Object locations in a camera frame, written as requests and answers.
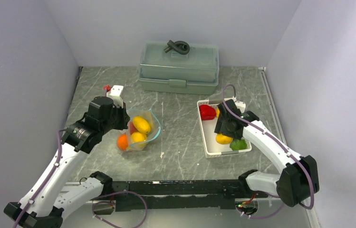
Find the white perforated plastic basket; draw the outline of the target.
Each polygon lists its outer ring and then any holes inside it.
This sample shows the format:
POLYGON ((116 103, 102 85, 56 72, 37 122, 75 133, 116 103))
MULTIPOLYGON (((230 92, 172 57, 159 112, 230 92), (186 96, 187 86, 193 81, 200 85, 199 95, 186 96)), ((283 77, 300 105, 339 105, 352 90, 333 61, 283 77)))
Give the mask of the white perforated plastic basket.
POLYGON ((217 133, 214 132, 214 129, 218 120, 217 117, 214 118, 213 120, 205 120, 205 121, 201 120, 201 114, 200 114, 201 105, 208 105, 212 108, 217 108, 217 106, 220 103, 222 103, 221 98, 197 101, 197 112, 198 112, 202 142, 205 151, 205 157, 215 158, 215 157, 243 154, 246 152, 250 152, 252 150, 252 145, 250 141, 245 138, 242 139, 245 141, 247 147, 242 150, 233 150, 230 147, 230 144, 220 144, 216 141, 215 137, 217 136, 217 133))

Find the orange tangerine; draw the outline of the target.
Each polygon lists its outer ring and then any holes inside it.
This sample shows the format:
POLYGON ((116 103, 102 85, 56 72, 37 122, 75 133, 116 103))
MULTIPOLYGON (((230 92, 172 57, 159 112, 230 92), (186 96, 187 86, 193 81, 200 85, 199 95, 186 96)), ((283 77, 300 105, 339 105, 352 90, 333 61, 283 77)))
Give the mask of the orange tangerine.
POLYGON ((128 139, 127 139, 127 135, 124 133, 124 134, 121 134, 117 141, 116 141, 116 145, 118 147, 119 150, 121 151, 126 151, 128 146, 129 146, 129 142, 128 142, 128 139))

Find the small yellow fruit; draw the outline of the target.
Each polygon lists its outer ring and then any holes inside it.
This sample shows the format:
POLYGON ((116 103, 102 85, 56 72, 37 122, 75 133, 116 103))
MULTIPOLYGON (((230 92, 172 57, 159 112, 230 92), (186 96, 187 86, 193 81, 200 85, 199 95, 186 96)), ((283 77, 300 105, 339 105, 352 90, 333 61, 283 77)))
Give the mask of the small yellow fruit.
POLYGON ((149 134, 151 132, 150 124, 141 116, 136 116, 133 118, 132 123, 137 131, 149 134))

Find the yellow apple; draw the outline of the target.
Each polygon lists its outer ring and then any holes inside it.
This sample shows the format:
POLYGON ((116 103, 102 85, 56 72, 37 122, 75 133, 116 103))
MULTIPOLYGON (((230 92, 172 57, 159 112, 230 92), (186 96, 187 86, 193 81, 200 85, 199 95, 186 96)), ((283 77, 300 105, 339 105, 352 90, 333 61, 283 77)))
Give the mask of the yellow apple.
POLYGON ((131 144, 146 144, 147 143, 147 135, 141 132, 134 132, 130 135, 131 144))

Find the clear zip top bag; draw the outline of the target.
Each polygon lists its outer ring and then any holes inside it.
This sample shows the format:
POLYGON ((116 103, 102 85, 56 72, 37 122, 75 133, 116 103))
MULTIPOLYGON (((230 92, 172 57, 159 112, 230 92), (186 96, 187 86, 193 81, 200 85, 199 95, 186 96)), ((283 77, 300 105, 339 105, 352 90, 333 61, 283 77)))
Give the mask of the clear zip top bag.
POLYGON ((132 122, 133 118, 136 116, 141 116, 143 117, 151 126, 151 132, 149 134, 147 134, 147 143, 146 144, 131 144, 130 141, 130 134, 129 134, 129 129, 125 129, 122 130, 120 132, 121 134, 126 134, 127 135, 127 139, 129 142, 129 146, 126 150, 127 151, 142 151, 145 149, 145 147, 147 146, 147 144, 151 143, 152 141, 154 141, 160 134, 161 132, 161 125, 160 122, 158 120, 158 118, 156 118, 156 116, 154 115, 154 113, 152 112, 151 109, 149 110, 137 110, 137 109, 130 109, 127 111, 127 114, 130 117, 130 121, 132 122))

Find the pink peach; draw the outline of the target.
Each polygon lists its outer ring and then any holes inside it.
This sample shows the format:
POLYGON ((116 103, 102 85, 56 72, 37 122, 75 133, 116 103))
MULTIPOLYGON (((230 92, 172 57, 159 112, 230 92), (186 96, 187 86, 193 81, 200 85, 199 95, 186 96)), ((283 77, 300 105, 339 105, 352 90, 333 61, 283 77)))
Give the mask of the pink peach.
POLYGON ((128 129, 129 129, 129 134, 130 135, 132 135, 133 133, 138 131, 136 129, 136 127, 134 126, 133 122, 131 122, 131 121, 129 122, 128 129))

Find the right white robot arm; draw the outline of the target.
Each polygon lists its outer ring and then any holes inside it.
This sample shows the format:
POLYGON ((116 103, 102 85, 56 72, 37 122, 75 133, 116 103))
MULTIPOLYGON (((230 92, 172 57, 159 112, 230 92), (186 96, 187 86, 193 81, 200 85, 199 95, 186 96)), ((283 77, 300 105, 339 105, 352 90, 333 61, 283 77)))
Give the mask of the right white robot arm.
POLYGON ((242 174, 238 184, 240 195, 250 197, 260 191, 280 198, 289 207, 299 204, 311 209, 314 196, 319 191, 316 160, 290 149, 267 129, 256 114, 242 112, 239 103, 233 99, 218 104, 218 109, 220 115, 215 133, 236 140, 249 140, 279 171, 278 174, 268 174, 253 170, 242 174))

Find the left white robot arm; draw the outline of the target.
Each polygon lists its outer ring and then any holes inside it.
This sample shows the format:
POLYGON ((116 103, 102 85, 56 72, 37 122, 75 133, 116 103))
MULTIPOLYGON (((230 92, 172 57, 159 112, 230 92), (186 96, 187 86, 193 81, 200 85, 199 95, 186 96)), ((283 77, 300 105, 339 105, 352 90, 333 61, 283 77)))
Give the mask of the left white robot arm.
POLYGON ((103 136, 113 129, 127 129, 129 120, 121 96, 95 97, 81 119, 58 132, 58 150, 31 190, 5 207, 4 213, 14 220, 13 227, 59 228, 86 201, 109 198, 113 180, 100 171, 65 195, 59 193, 103 136))

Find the red bell pepper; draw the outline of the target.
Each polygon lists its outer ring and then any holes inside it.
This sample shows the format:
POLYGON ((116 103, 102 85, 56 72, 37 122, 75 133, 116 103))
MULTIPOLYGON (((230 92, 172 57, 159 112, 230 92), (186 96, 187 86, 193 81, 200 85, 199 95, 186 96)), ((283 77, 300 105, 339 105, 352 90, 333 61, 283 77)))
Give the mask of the red bell pepper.
POLYGON ((202 121, 213 120, 217 116, 215 108, 207 104, 199 106, 199 113, 202 121))

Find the green plastic storage box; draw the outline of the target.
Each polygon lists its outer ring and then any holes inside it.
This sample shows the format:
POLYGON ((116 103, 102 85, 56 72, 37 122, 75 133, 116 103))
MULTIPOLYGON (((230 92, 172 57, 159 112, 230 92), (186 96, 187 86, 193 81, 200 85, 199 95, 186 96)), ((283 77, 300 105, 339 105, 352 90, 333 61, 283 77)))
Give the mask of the green plastic storage box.
POLYGON ((166 42, 146 42, 138 75, 144 90, 212 95, 219 84, 219 49, 216 45, 188 44, 183 55, 166 42))

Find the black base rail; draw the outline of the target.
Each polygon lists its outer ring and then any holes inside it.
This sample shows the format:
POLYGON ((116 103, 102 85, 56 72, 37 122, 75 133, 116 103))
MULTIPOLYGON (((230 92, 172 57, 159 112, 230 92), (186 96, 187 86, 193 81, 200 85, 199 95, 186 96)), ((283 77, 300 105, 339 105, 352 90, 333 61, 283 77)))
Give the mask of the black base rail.
POLYGON ((117 212, 134 209, 233 209, 241 201, 256 202, 267 195, 254 192, 239 180, 114 181, 97 197, 113 199, 117 212))

